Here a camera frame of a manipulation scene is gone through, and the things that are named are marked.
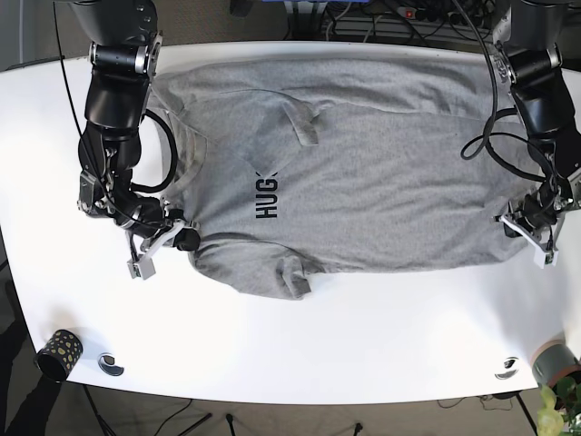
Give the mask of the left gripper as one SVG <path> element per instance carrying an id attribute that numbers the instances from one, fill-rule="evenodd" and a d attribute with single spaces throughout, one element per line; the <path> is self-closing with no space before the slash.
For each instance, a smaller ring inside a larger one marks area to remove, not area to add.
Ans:
<path id="1" fill-rule="evenodd" d="M 544 269 L 556 266 L 559 250 L 556 242 L 565 222 L 565 214 L 556 211 L 555 200 L 543 205 L 536 195 L 509 202 L 507 210 L 496 216 L 504 226 L 505 236 L 523 237 L 534 248 L 534 263 Z"/>

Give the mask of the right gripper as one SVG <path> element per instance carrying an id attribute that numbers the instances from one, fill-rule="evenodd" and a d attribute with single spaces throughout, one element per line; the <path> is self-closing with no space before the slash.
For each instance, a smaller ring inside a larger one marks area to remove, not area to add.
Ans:
<path id="1" fill-rule="evenodd" d="M 171 246 L 183 252 L 196 252 L 201 243 L 198 232 L 187 227 L 183 211 L 169 211 L 166 219 L 168 227 L 157 230 L 153 236 L 142 236 L 140 249 L 136 248 L 134 236 L 136 232 L 126 230 L 125 237 L 130 250 L 130 260 L 127 266 L 133 279 L 147 280 L 155 275 L 153 256 L 164 246 Z"/>

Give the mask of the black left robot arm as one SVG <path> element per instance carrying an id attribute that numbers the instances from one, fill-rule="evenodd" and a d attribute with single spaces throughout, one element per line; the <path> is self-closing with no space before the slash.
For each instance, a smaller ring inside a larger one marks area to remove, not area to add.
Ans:
<path id="1" fill-rule="evenodd" d="M 470 140 L 477 148 L 462 150 L 468 161 L 481 152 L 513 175 L 538 184 L 507 211 L 497 216 L 509 238 L 522 237 L 535 248 L 535 262 L 544 268 L 556 264 L 557 236 L 566 214 L 580 207 L 580 133 L 576 109 L 562 74 L 557 38 L 569 10 L 567 1 L 513 1 L 497 24 L 492 44 L 497 51 L 487 58 L 492 81 L 510 82 L 511 108 L 498 106 L 498 90 L 492 91 L 491 115 L 483 132 Z M 493 148 L 496 121 L 518 117 L 526 130 L 522 143 L 541 174 L 534 175 L 508 163 Z"/>

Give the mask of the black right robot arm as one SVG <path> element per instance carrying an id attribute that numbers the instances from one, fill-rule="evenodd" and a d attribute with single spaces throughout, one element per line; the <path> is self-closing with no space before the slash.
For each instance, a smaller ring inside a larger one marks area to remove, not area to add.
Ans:
<path id="1" fill-rule="evenodd" d="M 176 175 L 178 150 L 169 125 L 147 107 L 162 47 L 156 8 L 151 1 L 72 1 L 69 6 L 91 40 L 86 125 L 77 128 L 77 205 L 87 216 L 111 219 L 124 230 L 130 274 L 146 280 L 155 273 L 158 250 L 168 246 L 194 252 L 201 240 L 183 210 L 157 197 Z M 161 127 L 170 150 L 167 174 L 154 186 L 133 181 L 142 156 L 144 118 Z"/>

